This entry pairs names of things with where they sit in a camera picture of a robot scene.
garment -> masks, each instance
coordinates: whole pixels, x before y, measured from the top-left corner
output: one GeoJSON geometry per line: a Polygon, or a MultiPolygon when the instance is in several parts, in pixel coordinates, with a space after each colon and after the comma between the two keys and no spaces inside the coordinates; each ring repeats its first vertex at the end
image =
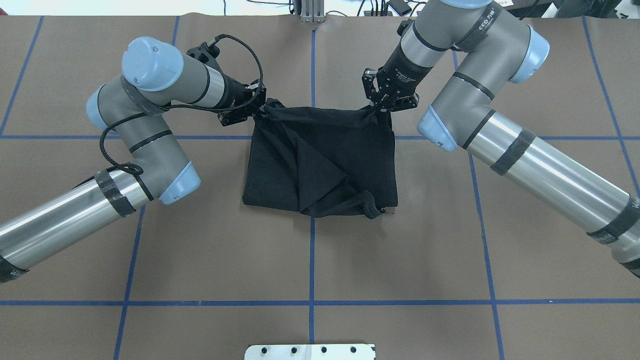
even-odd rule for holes
{"type": "Polygon", "coordinates": [[[268,99],[253,118],[245,204],[318,218],[375,218],[397,206],[389,112],[286,108],[268,99]]]}

black cable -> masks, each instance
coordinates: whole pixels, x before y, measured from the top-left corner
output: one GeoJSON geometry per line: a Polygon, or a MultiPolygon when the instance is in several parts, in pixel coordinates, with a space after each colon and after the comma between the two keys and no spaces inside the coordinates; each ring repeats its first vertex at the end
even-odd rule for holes
{"type": "Polygon", "coordinates": [[[249,3],[255,3],[255,4],[270,4],[270,5],[290,5],[291,2],[289,3],[270,3],[268,1],[256,1],[256,0],[247,0],[249,3]]]}
{"type": "MultiPolygon", "coordinates": [[[[210,112],[213,112],[213,113],[226,113],[226,112],[229,112],[229,111],[234,111],[234,110],[238,110],[238,109],[247,107],[248,105],[250,105],[260,95],[260,93],[262,91],[264,91],[264,84],[262,83],[262,80],[263,80],[263,77],[264,77],[264,74],[262,72],[262,64],[260,63],[260,60],[258,59],[258,56],[255,54],[255,52],[253,51],[253,49],[249,45],[244,43],[242,40],[240,40],[240,39],[238,39],[236,37],[233,37],[231,35],[227,35],[227,34],[220,34],[220,35],[216,36],[214,38],[214,40],[211,43],[207,43],[207,45],[208,46],[215,45],[220,40],[222,40],[224,38],[229,38],[231,40],[234,40],[234,41],[240,43],[242,46],[244,46],[247,50],[249,50],[249,52],[253,56],[253,59],[255,60],[255,63],[258,65],[258,70],[260,72],[260,78],[258,79],[258,84],[257,84],[258,87],[257,87],[257,89],[255,91],[255,94],[251,97],[251,99],[245,101],[244,103],[242,103],[242,104],[240,104],[238,106],[233,106],[231,108],[225,108],[225,109],[206,108],[206,107],[203,107],[203,106],[188,105],[188,104],[159,106],[161,109],[163,109],[165,111],[168,111],[170,109],[187,108],[187,109],[210,111],[210,112]]],[[[145,117],[145,116],[147,116],[146,113],[137,113],[135,115],[131,115],[131,116],[126,117],[126,118],[124,118],[122,120],[114,122],[113,124],[109,125],[102,132],[102,134],[100,135],[100,142],[99,142],[100,152],[102,153],[102,156],[108,162],[110,162],[113,165],[113,168],[110,168],[111,170],[118,169],[118,170],[124,171],[124,172],[126,172],[128,174],[131,174],[133,176],[139,176],[139,175],[142,175],[142,173],[144,173],[144,170],[139,165],[136,165],[136,164],[133,164],[133,163],[121,164],[121,163],[115,161],[111,156],[109,156],[109,154],[107,153],[107,150],[104,148],[104,141],[105,141],[105,139],[107,137],[107,134],[111,130],[115,129],[116,127],[118,127],[118,126],[120,126],[120,125],[122,125],[122,124],[124,124],[124,123],[126,123],[128,121],[131,121],[131,120],[134,120],[134,119],[138,119],[138,118],[141,118],[141,117],[145,117]]],[[[83,181],[82,183],[80,183],[80,185],[86,183],[87,181],[91,181],[92,179],[93,179],[93,177],[90,177],[89,179],[87,179],[87,180],[83,181]]]]}
{"type": "Polygon", "coordinates": [[[417,9],[417,8],[418,8],[418,6],[420,6],[420,4],[427,5],[427,2],[426,2],[426,1],[412,1],[412,3],[417,3],[417,4],[416,4],[416,5],[413,7],[413,9],[411,10],[411,13],[409,14],[409,17],[413,16],[413,12],[415,11],[415,9],[417,9]]]}
{"type": "Polygon", "coordinates": [[[362,6],[364,5],[364,2],[366,0],[362,0],[362,2],[360,3],[360,7],[358,8],[358,13],[356,14],[356,16],[360,16],[360,10],[362,10],[362,6]]]}
{"type": "Polygon", "coordinates": [[[531,5],[531,7],[529,8],[529,11],[528,11],[526,14],[522,15],[522,16],[519,18],[519,20],[520,20],[520,21],[522,21],[522,19],[524,19],[524,18],[526,18],[527,16],[531,15],[531,13],[533,12],[533,10],[535,9],[536,5],[537,5],[539,2],[540,2],[540,0],[535,0],[535,1],[533,2],[533,5],[531,5]]]}
{"type": "Polygon", "coordinates": [[[339,12],[338,10],[331,10],[330,12],[326,12],[327,15],[330,14],[330,13],[339,13],[342,16],[349,16],[349,15],[346,15],[345,13],[343,13],[343,12],[339,12]]]}

